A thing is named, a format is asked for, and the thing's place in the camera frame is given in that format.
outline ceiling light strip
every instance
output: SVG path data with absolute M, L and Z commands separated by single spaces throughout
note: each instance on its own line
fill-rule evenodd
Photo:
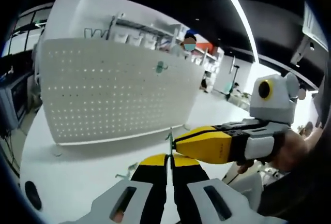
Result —
M 248 39 L 249 39 L 249 42 L 250 42 L 250 45 L 252 47 L 255 62 L 259 64 L 259 55 L 258 55 L 257 45 L 255 44 L 253 32 L 252 32 L 252 29 L 250 28 L 250 25 L 248 23 L 248 20 L 247 20 L 247 17 L 245 15 L 245 13 L 244 13 L 244 10 L 241 7 L 238 0 L 230 0 L 230 1 L 232 2 L 233 6 L 235 7 L 235 9 L 236 9 L 243 25 L 244 25 L 244 28 L 246 30 L 246 33 L 247 33 L 247 36 L 248 36 Z

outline white table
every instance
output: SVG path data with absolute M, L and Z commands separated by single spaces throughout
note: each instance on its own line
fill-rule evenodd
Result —
M 241 121 L 248 113 L 214 95 L 201 93 L 189 117 L 193 128 L 208 124 Z M 186 132 L 173 130 L 174 136 Z M 165 142 L 168 131 L 145 137 L 108 143 L 60 147 L 61 156 L 55 156 L 55 143 L 47 126 L 41 107 L 28 132 L 21 161 L 20 184 L 33 181 L 42 200 L 41 212 L 36 213 L 47 223 L 77 220 L 91 210 L 92 201 L 104 193 L 125 175 L 127 168 L 142 159 L 159 153 L 167 153 L 170 145 Z M 209 165 L 201 163 L 210 178 L 223 177 L 232 163 Z M 162 224 L 175 224 L 179 215 L 173 199 L 171 173 L 168 173 L 167 202 Z

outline black ceiling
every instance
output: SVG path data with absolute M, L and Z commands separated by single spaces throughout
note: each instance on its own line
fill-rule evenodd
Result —
M 54 0 L 32 0 L 24 8 L 29 9 L 52 1 Z M 229 0 L 130 1 L 177 19 L 223 48 L 251 51 L 245 29 Z M 328 54 L 317 44 L 316 52 L 308 52 L 300 62 L 300 68 L 290 64 L 303 37 L 304 0 L 240 0 L 240 3 L 251 25 L 258 53 L 282 62 L 319 85 Z

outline perforated white panel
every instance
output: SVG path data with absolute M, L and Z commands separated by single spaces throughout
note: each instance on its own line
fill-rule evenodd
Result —
M 204 69 L 169 54 L 104 40 L 47 40 L 42 98 L 56 143 L 141 135 L 186 122 Z M 159 62 L 164 69 L 157 72 Z

